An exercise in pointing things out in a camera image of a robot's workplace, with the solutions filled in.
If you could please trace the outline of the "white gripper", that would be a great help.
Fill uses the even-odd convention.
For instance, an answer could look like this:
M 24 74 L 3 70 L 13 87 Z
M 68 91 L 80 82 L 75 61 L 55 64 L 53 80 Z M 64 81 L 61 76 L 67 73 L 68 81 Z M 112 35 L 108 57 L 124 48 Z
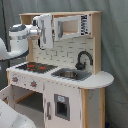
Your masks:
M 33 18 L 33 24 L 41 30 L 40 48 L 51 49 L 53 47 L 52 38 L 52 15 L 50 13 L 42 14 Z

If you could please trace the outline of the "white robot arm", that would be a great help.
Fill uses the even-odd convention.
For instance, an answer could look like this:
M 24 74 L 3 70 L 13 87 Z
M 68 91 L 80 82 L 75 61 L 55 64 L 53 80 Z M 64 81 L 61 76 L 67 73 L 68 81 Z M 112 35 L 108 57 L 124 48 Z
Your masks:
M 26 56 L 29 52 L 28 40 L 39 39 L 41 48 L 52 48 L 52 15 L 46 13 L 35 16 L 30 25 L 16 24 L 9 30 L 11 51 L 0 38 L 0 61 Z M 36 128 L 34 122 L 12 109 L 0 98 L 0 128 Z

